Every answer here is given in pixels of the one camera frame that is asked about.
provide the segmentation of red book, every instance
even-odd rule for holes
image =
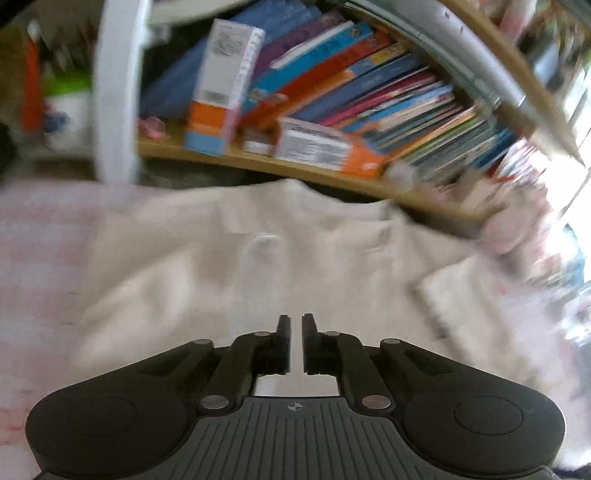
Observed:
[[[371,37],[351,45],[341,53],[308,70],[275,92],[255,109],[243,116],[240,121],[240,127],[255,125],[260,120],[268,118],[275,109],[279,110],[283,103],[296,96],[301,96],[306,90],[318,84],[318,82],[336,75],[356,61],[387,47],[391,43],[392,41],[384,32],[378,31]]]
[[[364,97],[361,97],[353,105],[335,113],[334,115],[331,115],[328,118],[325,118],[319,123],[320,125],[324,125],[326,127],[332,127],[334,125],[340,124],[344,120],[354,117],[361,112],[365,112],[366,110],[373,108],[380,103],[384,103],[398,95],[409,92],[410,90],[428,85],[429,83],[435,82],[436,80],[438,80],[437,76],[431,72],[414,73],[401,80],[396,80],[395,82],[380,88],[380,90],[377,90],[374,93],[370,93]]]

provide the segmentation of blue book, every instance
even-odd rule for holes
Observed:
[[[272,41],[283,35],[276,32],[282,31],[284,24],[289,23],[295,28],[320,15],[316,7],[306,8],[298,0],[261,0],[246,7],[231,20],[262,28],[265,30],[265,39]],[[289,22],[283,21],[286,17],[290,19]],[[180,118],[186,114],[206,46],[207,37],[197,42],[147,88],[139,104],[142,117]]]
[[[506,154],[516,141],[517,136],[511,130],[505,128],[497,135],[491,149],[474,161],[474,166],[483,170],[487,169],[494,161]]]
[[[248,113],[270,94],[283,88],[304,72],[372,34],[371,27],[365,22],[352,25],[287,63],[284,67],[268,69],[248,92],[248,98],[242,104],[242,113]]]
[[[409,100],[405,100],[404,102],[396,103],[389,108],[381,110],[379,112],[374,113],[373,115],[369,115],[366,118],[354,122],[350,125],[347,125],[343,128],[343,132],[355,132],[362,127],[365,127],[367,124],[371,124],[373,122],[377,122],[381,119],[387,118],[389,116],[395,115],[398,112],[406,110],[408,108],[412,108],[413,106],[420,105],[421,103],[428,102],[429,100],[435,99],[445,93],[452,93],[453,87],[451,85],[445,85],[443,87],[436,88],[435,90],[431,90],[430,92],[423,93],[422,95],[416,96],[415,98],[411,98]]]
[[[446,122],[449,122],[449,118],[444,118],[442,120],[438,120],[434,124],[432,124],[428,127],[425,127],[424,129],[419,130],[418,132],[415,132],[415,133],[413,133],[401,140],[398,140],[397,142],[393,142],[392,144],[389,144],[386,146],[376,146],[376,147],[374,147],[374,149],[379,151],[381,154],[386,155],[386,154],[390,153],[391,151],[397,150],[400,147],[408,144],[409,142],[412,142],[413,140],[416,140],[417,138],[420,138],[423,135],[426,135],[429,132],[432,132],[436,128],[439,128],[440,126],[444,125]]]
[[[331,114],[337,108],[374,90],[375,88],[390,82],[392,79],[404,75],[421,64],[418,57],[408,53],[392,60],[391,62],[370,70],[357,77],[355,80],[343,85],[336,90],[309,103],[298,112],[290,115],[292,118],[314,122],[322,120],[326,115]]]
[[[268,45],[269,43],[277,40],[279,37],[288,34],[290,31],[299,27],[300,25],[303,25],[307,21],[321,16],[322,12],[318,9],[318,7],[311,5],[307,8],[307,10],[292,14],[288,19],[276,18],[273,25],[267,27],[269,31],[272,31],[272,34],[269,35],[265,33],[265,41],[263,46]]]

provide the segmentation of barcode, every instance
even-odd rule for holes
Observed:
[[[343,155],[333,152],[320,152],[316,156],[316,163],[323,165],[330,165],[331,167],[340,168],[343,163]]]
[[[340,169],[343,159],[349,153],[349,146],[323,145],[323,148],[316,156],[316,163],[330,166],[333,169]]]
[[[248,37],[242,31],[233,30],[226,26],[218,28],[212,40],[212,53],[223,57],[241,56],[244,51],[244,42]]]
[[[201,100],[205,103],[214,103],[218,106],[227,107],[230,103],[230,97],[225,93],[212,92],[211,90],[204,90],[201,92]]]

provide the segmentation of pink blanket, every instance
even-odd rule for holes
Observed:
[[[0,190],[2,480],[30,480],[38,472],[25,419],[36,402],[63,386],[77,338],[72,308],[97,220],[105,209],[157,193],[73,181],[19,181]]]

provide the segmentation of green object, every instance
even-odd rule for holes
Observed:
[[[45,96],[58,96],[91,88],[90,72],[68,72],[47,79],[43,85],[43,92]]]

